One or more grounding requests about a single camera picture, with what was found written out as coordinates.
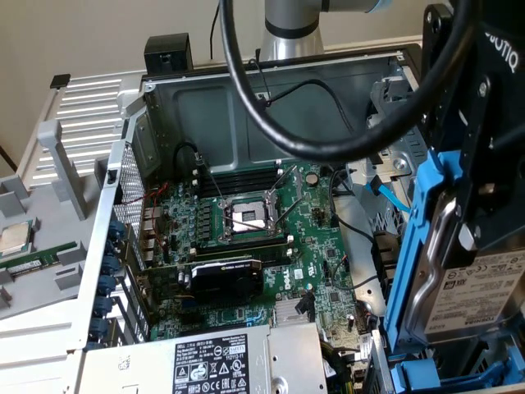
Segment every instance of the ventilation grille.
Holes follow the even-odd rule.
[[[116,218],[123,223],[129,223],[135,234],[140,234],[145,190],[133,155],[133,149],[129,144],[126,146],[122,158],[120,185],[122,188],[122,204],[114,207]]]

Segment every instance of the hard drive label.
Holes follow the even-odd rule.
[[[246,334],[176,345],[173,394],[246,394],[248,392],[248,336]]]
[[[445,271],[426,334],[495,322],[525,271],[525,251],[478,257]]]

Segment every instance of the black power cable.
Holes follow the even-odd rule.
[[[332,97],[332,99],[336,103],[337,111],[339,111],[341,119],[343,119],[343,123],[345,124],[345,126],[348,129],[348,131],[350,132],[350,134],[353,134],[354,133],[354,128],[352,127],[352,125],[350,125],[348,117],[346,117],[345,110],[343,109],[343,106],[341,105],[341,101],[337,97],[336,92],[334,92],[332,90],[332,88],[330,86],[328,86],[322,80],[311,79],[311,80],[304,80],[302,82],[299,82],[297,85],[292,86],[291,88],[285,90],[284,92],[281,92],[279,94],[276,94],[273,97],[270,97],[267,100],[267,107],[272,105],[272,103],[274,103],[275,101],[280,100],[283,97],[286,97],[288,94],[294,93],[297,89],[302,88],[305,85],[316,85],[316,86],[319,86],[320,88],[323,88],[326,92],[328,92],[328,94]]]
[[[270,107],[272,105],[272,103],[274,103],[275,101],[283,99],[288,94],[294,93],[297,89],[302,88],[305,85],[317,85],[320,88],[323,88],[332,97],[332,99],[336,103],[337,111],[339,111],[341,119],[343,120],[343,123],[345,124],[346,128],[348,129],[350,134],[354,133],[354,128],[352,127],[352,125],[350,125],[350,121],[348,120],[348,117],[346,117],[345,110],[343,109],[343,106],[341,105],[341,101],[337,97],[336,92],[334,92],[332,90],[332,88],[330,86],[328,86],[322,80],[318,80],[318,79],[304,80],[303,82],[299,82],[297,85],[294,85],[291,88],[288,88],[284,92],[280,92],[279,94],[276,94],[275,96],[271,97],[270,96],[270,90],[269,90],[268,85],[266,83],[266,78],[264,77],[263,70],[261,70],[261,67],[260,67],[258,61],[256,59],[251,58],[251,59],[249,59],[248,64],[254,64],[257,67],[257,69],[259,71],[259,74],[262,77],[262,81],[264,82],[264,86],[266,87],[266,91],[268,93],[268,100],[264,101],[264,104],[265,104],[266,107]]]
[[[334,187],[334,180],[338,174],[338,170],[335,170],[330,177],[330,184],[328,186],[328,199],[330,200],[330,210],[331,214],[334,215],[334,217],[337,219],[339,223],[341,223],[343,226],[347,227],[348,229],[357,232],[359,235],[364,236],[367,240],[369,240],[371,243],[374,243],[374,239],[371,235],[367,234],[363,230],[359,230],[357,227],[354,227],[347,222],[345,222],[343,219],[340,218],[340,216],[336,212],[336,203],[334,203],[334,195],[332,192],[332,189]]]
[[[347,287],[347,286],[340,286],[338,284],[336,284],[336,273],[337,273],[337,270],[339,269],[339,267],[341,266],[341,264],[343,263],[344,261],[341,260],[339,263],[337,263],[336,267],[332,270],[331,272],[331,282],[332,282],[332,285],[336,288],[336,289],[339,289],[339,290],[342,290],[342,291],[354,291],[355,289],[359,289],[361,286],[364,286],[366,285],[367,283],[373,281],[374,279],[377,279],[377,275],[373,275],[367,279],[365,279],[364,281],[358,283],[357,285],[353,285],[351,287]]]
[[[213,32],[215,31],[215,24],[217,23],[217,18],[219,17],[219,4],[217,4],[217,9],[215,10],[215,16],[213,17],[212,29],[210,30],[210,59],[213,60]]]
[[[259,71],[259,74],[261,75],[262,82],[264,83],[264,87],[266,88],[266,93],[268,94],[268,98],[269,98],[270,97],[270,89],[268,88],[268,84],[266,83],[266,78],[264,77],[263,70],[261,70],[261,66],[259,66],[259,62],[257,61],[257,59],[254,59],[252,57],[251,59],[249,59],[248,64],[254,64],[257,67],[257,69]]]
[[[233,0],[220,0],[222,42],[234,87],[248,114],[261,132],[285,152],[319,162],[355,161],[380,151],[413,127],[422,114],[440,99],[441,93],[463,64],[476,37],[481,0],[458,2],[449,39],[435,65],[412,98],[378,125],[352,139],[319,142],[290,133],[271,118],[253,95],[235,34]]]

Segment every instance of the cable connector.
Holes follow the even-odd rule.
[[[200,152],[195,152],[195,164],[197,167],[202,167],[204,165],[203,155]]]

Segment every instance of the gray robotic arm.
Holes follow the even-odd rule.
[[[323,53],[319,14],[373,12],[391,0],[266,0],[266,31],[260,60],[282,60]]]

